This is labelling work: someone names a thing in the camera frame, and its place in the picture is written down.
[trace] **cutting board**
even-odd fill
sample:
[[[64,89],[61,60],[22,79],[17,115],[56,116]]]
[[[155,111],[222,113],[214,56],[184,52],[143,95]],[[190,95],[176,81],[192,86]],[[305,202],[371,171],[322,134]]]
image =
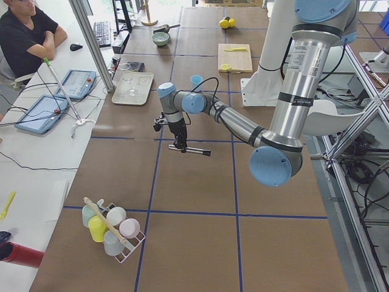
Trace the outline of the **cutting board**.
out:
[[[224,49],[233,49],[236,47],[245,47],[247,51],[236,50],[226,52]],[[222,70],[221,65],[229,64],[231,69]],[[251,62],[251,51],[249,44],[219,44],[218,49],[218,69],[219,72],[253,72]]]

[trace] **black mouse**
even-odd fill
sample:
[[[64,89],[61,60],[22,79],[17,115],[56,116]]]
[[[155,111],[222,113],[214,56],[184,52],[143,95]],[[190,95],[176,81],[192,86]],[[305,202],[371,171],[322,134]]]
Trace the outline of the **black mouse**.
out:
[[[79,50],[83,47],[82,44],[80,43],[74,43],[74,44],[71,44],[71,51],[74,52],[75,50]]]

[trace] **white table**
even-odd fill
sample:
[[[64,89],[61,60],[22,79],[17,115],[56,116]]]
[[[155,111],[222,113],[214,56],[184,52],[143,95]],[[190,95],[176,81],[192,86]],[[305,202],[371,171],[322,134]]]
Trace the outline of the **white table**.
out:
[[[97,68],[77,22],[64,27],[68,39],[57,48],[56,57],[50,63],[62,80],[69,69],[95,70]],[[84,47],[71,52],[71,43],[82,43]],[[106,64],[110,64],[112,49],[102,50]],[[38,70],[46,83],[54,82],[49,68],[42,64]],[[29,85],[42,83],[38,74]],[[22,92],[15,106],[29,108],[40,96],[49,94],[45,86],[36,86]],[[79,115],[96,120],[106,96],[105,86],[100,80],[91,92],[95,97],[86,97],[75,105]],[[17,160],[21,165],[34,168],[77,169],[91,136],[93,123],[77,127],[75,139],[71,129],[75,124],[71,109],[46,134],[37,135],[18,130],[14,126],[1,127],[0,151]],[[1,123],[16,122],[22,116],[17,110],[9,111]],[[4,206],[11,191],[16,196],[5,220],[0,221],[0,230],[13,234],[11,242],[44,251],[57,222],[64,197],[73,182],[76,170],[29,170],[0,155],[0,208]],[[0,262],[0,287],[2,292],[26,292],[29,290],[37,269]]]

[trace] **black shirt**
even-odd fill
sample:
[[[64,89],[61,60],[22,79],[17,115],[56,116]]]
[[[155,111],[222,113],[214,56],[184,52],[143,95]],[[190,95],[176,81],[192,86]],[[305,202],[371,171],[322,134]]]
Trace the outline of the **black shirt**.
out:
[[[0,46],[16,77],[36,72],[42,59],[27,52],[35,44],[42,45],[45,31],[55,33],[58,23],[35,7],[36,14],[31,17],[34,29],[30,30],[8,9],[0,18]]]

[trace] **red cup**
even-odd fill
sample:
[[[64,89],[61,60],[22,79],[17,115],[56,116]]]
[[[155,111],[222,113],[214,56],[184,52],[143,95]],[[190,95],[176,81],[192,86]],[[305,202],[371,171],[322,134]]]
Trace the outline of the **red cup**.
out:
[[[39,268],[44,252],[13,242],[0,245],[0,261]]]

